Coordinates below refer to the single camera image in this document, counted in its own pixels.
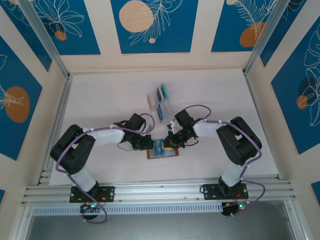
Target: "wooden board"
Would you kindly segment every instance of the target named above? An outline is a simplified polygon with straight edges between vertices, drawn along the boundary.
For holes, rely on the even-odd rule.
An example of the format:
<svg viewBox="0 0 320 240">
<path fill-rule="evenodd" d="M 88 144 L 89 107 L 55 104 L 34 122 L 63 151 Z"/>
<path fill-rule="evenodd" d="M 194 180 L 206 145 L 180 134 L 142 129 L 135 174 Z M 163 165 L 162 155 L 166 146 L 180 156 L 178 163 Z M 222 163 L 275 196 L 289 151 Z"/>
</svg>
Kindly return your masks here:
<svg viewBox="0 0 320 240">
<path fill-rule="evenodd" d="M 277 174 L 258 114 L 241 69 L 136 71 L 84 74 L 73 78 L 61 134 L 72 125 L 82 128 L 109 126 L 133 113 L 148 113 L 147 95 L 165 83 L 174 113 L 192 104 L 212 109 L 210 120 L 243 117 L 262 142 L 263 157 L 247 175 Z M 193 118 L 204 117 L 205 108 L 188 109 Z M 165 125 L 152 132 L 153 139 L 168 135 Z M 229 159 L 218 138 L 200 138 L 199 144 L 179 150 L 179 156 L 147 159 L 145 151 L 124 151 L 116 144 L 94 148 L 86 167 L 99 183 L 140 182 L 219 177 Z M 70 184 L 52 171 L 50 185 Z"/>
</svg>

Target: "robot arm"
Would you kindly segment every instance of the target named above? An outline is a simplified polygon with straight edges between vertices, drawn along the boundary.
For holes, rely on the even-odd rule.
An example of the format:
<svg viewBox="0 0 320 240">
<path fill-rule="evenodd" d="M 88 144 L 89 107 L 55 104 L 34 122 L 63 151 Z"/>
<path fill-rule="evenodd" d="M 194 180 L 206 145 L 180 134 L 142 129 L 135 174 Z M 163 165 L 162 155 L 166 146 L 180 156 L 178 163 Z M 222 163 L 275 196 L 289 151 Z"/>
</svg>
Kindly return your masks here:
<svg viewBox="0 0 320 240">
<path fill-rule="evenodd" d="M 166 150 L 184 148 L 185 143 L 191 138 L 219 138 L 229 158 L 227 168 L 219 179 L 219 190 L 223 196 L 229 197 L 233 188 L 236 189 L 241 182 L 246 163 L 257 155 L 256 146 L 259 149 L 262 148 L 261 141 L 239 116 L 233 118 L 230 125 L 223 124 L 221 121 L 205 121 L 201 118 L 194 120 L 186 110 L 176 114 L 175 118 L 182 129 L 177 133 L 169 131 L 168 137 L 163 141 L 163 148 Z"/>
<path fill-rule="evenodd" d="M 141 135 L 134 132 L 140 130 L 143 125 L 146 126 L 146 120 L 136 113 L 129 120 L 114 123 L 110 127 L 101 130 L 91 130 L 90 128 L 71 125 L 54 145 L 50 156 L 57 162 L 72 141 L 81 134 L 87 133 L 77 140 L 64 154 L 59 164 L 82 190 L 96 198 L 100 194 L 99 184 L 85 167 L 92 149 L 106 144 L 123 142 L 131 143 L 134 150 L 153 149 L 154 142 L 151 139 L 151 135 Z"/>
</svg>

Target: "beige circle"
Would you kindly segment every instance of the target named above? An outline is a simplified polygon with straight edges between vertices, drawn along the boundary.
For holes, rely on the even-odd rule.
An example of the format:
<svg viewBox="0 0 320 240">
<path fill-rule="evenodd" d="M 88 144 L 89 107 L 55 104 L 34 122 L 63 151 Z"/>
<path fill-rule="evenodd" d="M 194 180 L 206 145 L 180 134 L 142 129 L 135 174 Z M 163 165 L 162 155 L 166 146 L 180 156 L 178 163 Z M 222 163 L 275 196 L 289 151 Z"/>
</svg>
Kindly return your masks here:
<svg viewBox="0 0 320 240">
<path fill-rule="evenodd" d="M 125 30 L 139 33 L 147 30 L 154 23 L 151 9 L 142 1 L 128 1 L 119 11 L 120 23 Z"/>
<path fill-rule="evenodd" d="M 228 5 L 233 5 L 237 2 L 238 0 L 226 0 L 226 4 Z"/>
</svg>

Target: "blue panel with leaf print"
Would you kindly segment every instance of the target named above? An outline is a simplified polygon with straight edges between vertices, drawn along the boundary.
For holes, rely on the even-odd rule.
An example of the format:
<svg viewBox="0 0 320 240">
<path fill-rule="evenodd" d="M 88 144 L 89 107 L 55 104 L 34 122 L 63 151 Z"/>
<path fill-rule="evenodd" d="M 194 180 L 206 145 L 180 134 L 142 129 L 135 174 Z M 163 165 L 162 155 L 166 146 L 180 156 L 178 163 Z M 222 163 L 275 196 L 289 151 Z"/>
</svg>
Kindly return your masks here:
<svg viewBox="0 0 320 240">
<path fill-rule="evenodd" d="M 260 55 L 264 66 L 269 62 L 306 1 L 307 0 L 290 0 Z"/>
<path fill-rule="evenodd" d="M 198 0 L 111 0 L 122 54 L 189 53 Z"/>
<path fill-rule="evenodd" d="M 320 143 L 320 17 L 273 78 L 299 154 Z"/>
<path fill-rule="evenodd" d="M 17 160 L 42 86 L 0 37 L 0 154 Z"/>
<path fill-rule="evenodd" d="M 0 0 L 0 5 L 30 46 L 43 67 L 49 71 L 51 58 L 15 1 Z"/>
<path fill-rule="evenodd" d="M 277 0 L 224 0 L 211 52 L 251 51 Z"/>
<path fill-rule="evenodd" d="M 0 2 L 6 3 L 7 6 L 14 5 L 9 0 Z M 30 3 L 61 55 L 100 54 L 84 0 L 34 0 Z M 11 16 L 17 16 L 19 13 L 22 14 L 19 7 L 16 7 Z M 31 28 L 24 17 L 18 19 L 19 23 L 14 21 L 16 26 L 25 25 Z"/>
<path fill-rule="evenodd" d="M 4 196 L 5 196 L 5 191 L 0 189 L 0 206 L 1 206 L 1 203 L 2 203 L 2 199 L 4 199 Z"/>
</svg>

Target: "card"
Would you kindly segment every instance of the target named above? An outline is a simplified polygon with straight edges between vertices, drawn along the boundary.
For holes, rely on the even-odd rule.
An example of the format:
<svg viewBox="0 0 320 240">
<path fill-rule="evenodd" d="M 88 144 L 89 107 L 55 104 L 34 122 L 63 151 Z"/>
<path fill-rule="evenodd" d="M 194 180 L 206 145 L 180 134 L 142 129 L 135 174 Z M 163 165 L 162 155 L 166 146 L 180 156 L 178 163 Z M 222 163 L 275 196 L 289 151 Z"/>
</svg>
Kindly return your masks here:
<svg viewBox="0 0 320 240">
<path fill-rule="evenodd" d="M 147 159 L 160 159 L 179 156 L 178 149 L 166 151 L 163 149 L 163 139 L 154 140 L 154 147 L 151 150 L 146 151 Z"/>
</svg>

